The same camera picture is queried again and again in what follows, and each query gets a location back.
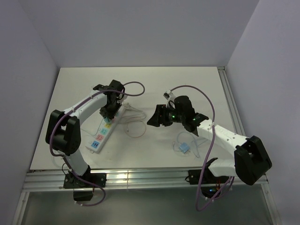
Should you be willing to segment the white multicolour power strip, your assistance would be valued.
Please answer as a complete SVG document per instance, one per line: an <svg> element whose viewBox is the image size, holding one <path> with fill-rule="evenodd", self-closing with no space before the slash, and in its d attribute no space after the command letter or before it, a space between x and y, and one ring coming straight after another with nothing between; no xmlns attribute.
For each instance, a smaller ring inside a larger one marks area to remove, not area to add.
<svg viewBox="0 0 300 225"><path fill-rule="evenodd" d="M97 133L94 136L87 138L85 148L89 152L98 154L103 149L114 129L117 127L121 117L124 114L124 111L124 106L121 106L111 122L102 121Z"/></svg>

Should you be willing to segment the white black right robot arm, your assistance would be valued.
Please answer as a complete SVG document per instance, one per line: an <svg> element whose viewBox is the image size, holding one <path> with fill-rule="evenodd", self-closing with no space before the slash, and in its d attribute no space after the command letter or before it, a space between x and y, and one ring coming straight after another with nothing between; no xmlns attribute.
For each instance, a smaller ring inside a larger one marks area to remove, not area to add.
<svg viewBox="0 0 300 225"><path fill-rule="evenodd" d="M214 159L203 171L205 181L212 183L218 177L238 177L247 185L255 184L271 167L265 146L257 136L246 137L217 125L209 117L197 113L188 96L164 93L166 104L157 105L147 124L153 127L180 123L190 133L210 140L226 150L232 159Z"/></svg>

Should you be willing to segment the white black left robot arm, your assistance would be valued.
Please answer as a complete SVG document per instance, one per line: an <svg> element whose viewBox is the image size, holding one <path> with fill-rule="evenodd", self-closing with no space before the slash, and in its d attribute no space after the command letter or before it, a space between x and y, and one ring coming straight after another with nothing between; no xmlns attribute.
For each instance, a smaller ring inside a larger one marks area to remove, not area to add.
<svg viewBox="0 0 300 225"><path fill-rule="evenodd" d="M81 125L97 110L107 122L113 121L121 108L124 84L112 80L109 85L97 85L80 102L63 111L54 110L50 114L45 141L50 153L62 157L68 168L76 173L75 183L86 187L91 183L89 165L79 150Z"/></svg>

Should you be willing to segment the teal charger plug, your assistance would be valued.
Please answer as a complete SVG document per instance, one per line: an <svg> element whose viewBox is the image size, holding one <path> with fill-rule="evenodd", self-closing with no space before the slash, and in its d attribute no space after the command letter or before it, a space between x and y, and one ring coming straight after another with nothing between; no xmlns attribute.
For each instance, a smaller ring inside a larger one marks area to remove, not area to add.
<svg viewBox="0 0 300 225"><path fill-rule="evenodd" d="M109 118L107 118L107 117L104 117L104 122L105 122L106 124L111 124L111 123L113 123L113 119L109 119Z"/></svg>

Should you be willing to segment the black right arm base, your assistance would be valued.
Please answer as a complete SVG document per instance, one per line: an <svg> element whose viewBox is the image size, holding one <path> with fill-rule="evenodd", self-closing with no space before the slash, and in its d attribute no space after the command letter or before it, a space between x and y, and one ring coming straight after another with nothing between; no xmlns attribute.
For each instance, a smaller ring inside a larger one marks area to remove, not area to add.
<svg viewBox="0 0 300 225"><path fill-rule="evenodd" d="M185 181L190 185L197 185L200 175L201 169L188 170L188 176L185 178ZM202 194L207 198L211 198L221 188L221 184L224 184L228 179L228 176L215 177L210 170L206 169L203 174L202 185L209 186L201 187Z"/></svg>

